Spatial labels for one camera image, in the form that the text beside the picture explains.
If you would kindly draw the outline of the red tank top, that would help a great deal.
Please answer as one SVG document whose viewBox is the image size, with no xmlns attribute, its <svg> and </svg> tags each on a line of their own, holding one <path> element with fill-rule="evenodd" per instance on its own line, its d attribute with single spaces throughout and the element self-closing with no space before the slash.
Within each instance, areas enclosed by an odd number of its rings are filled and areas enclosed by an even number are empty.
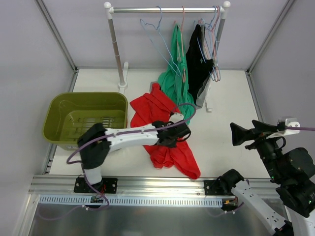
<svg viewBox="0 0 315 236">
<path fill-rule="evenodd" d="M 130 102 L 135 111 L 131 119 L 131 127 L 139 127 L 154 121 L 169 121 L 171 112 L 179 112 L 175 103 L 161 91 L 160 85 L 152 84 L 151 92 Z M 200 169 L 187 142 L 179 142 L 174 148 L 165 146 L 144 146 L 150 155 L 151 162 L 155 168 L 171 168 L 175 166 L 182 174 L 190 179 L 198 179 L 201 175 Z"/>
</svg>

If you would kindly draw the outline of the grey tank top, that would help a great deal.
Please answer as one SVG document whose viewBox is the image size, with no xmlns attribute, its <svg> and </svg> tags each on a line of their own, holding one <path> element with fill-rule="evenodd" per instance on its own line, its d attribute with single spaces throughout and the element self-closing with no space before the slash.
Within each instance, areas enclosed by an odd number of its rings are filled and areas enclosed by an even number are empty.
<svg viewBox="0 0 315 236">
<path fill-rule="evenodd" d="M 209 88 L 209 83 L 210 83 L 210 79 L 206 80 L 204 78 L 204 74 L 202 75 L 202 80 L 203 80 L 203 84 L 202 87 L 199 89 L 198 94 L 197 94 L 197 100 L 196 100 L 196 104 L 198 107 L 202 107 L 207 95 L 207 91 Z"/>
</svg>

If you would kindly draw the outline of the green tank top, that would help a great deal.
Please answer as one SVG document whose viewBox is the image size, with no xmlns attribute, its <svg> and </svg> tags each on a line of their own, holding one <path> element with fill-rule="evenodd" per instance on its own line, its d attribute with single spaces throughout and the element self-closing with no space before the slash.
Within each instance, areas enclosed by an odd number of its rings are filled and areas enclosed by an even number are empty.
<svg viewBox="0 0 315 236">
<path fill-rule="evenodd" d="M 189 92 L 189 76 L 181 26 L 176 24 L 170 45 L 167 70 L 158 77 L 161 90 L 178 106 L 184 119 L 189 119 L 195 109 Z"/>
</svg>

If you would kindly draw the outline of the pink wire hanger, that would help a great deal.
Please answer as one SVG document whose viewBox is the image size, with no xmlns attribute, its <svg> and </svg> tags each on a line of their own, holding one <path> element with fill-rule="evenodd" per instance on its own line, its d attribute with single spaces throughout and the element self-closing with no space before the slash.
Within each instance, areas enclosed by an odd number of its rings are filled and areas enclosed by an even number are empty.
<svg viewBox="0 0 315 236">
<path fill-rule="evenodd" d="M 185 8 L 182 6 L 182 22 L 179 24 L 176 20 L 174 21 L 174 31 L 173 31 L 173 39 L 175 46 L 175 56 L 177 70 L 178 70 L 178 83 L 180 85 L 185 84 L 187 80 L 186 76 L 186 68 L 187 61 L 185 56 L 185 46 L 183 39 L 183 31 L 184 31 L 184 21 L 185 21 Z"/>
</svg>

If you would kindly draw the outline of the black tank top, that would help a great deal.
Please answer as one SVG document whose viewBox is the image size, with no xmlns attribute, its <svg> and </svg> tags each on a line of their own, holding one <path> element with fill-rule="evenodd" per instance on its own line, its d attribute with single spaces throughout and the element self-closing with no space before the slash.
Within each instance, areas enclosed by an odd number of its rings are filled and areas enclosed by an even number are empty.
<svg viewBox="0 0 315 236">
<path fill-rule="evenodd" d="M 197 104 L 197 99 L 205 89 L 209 80 L 210 72 L 213 70 L 213 60 L 206 59 L 202 52 L 203 35 L 201 25 L 197 24 L 189 41 L 189 48 L 186 53 L 188 69 L 188 92 L 193 101 Z"/>
</svg>

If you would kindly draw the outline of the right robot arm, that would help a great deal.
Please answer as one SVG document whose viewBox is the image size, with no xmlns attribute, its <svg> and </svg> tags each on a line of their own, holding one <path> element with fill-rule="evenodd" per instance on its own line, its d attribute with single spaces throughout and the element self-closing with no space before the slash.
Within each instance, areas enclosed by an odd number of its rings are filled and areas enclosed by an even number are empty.
<svg viewBox="0 0 315 236">
<path fill-rule="evenodd" d="M 232 144 L 239 146 L 251 141 L 247 150 L 257 150 L 270 181 L 278 187 L 283 205 L 287 207 L 290 219 L 286 220 L 269 207 L 249 186 L 244 177 L 231 169 L 219 177 L 218 187 L 226 195 L 234 195 L 250 208 L 273 236 L 313 236 L 315 234 L 315 165 L 308 151 L 303 147 L 287 153 L 282 152 L 277 140 L 286 145 L 285 137 L 306 131 L 296 118 L 280 119 L 277 125 L 257 120 L 253 128 L 245 129 L 230 124 Z"/>
</svg>

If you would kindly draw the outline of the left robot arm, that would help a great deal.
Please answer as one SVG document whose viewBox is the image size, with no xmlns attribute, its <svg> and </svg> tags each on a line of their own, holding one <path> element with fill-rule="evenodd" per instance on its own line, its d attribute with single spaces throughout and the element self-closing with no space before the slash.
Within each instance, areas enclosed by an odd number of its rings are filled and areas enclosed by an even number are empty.
<svg viewBox="0 0 315 236">
<path fill-rule="evenodd" d="M 108 154 L 133 146 L 163 146 L 175 148 L 185 141 L 191 130 L 184 121 L 154 121 L 144 126 L 113 129 L 96 123 L 77 140 L 85 186 L 89 192 L 104 193 L 101 165 Z"/>
</svg>

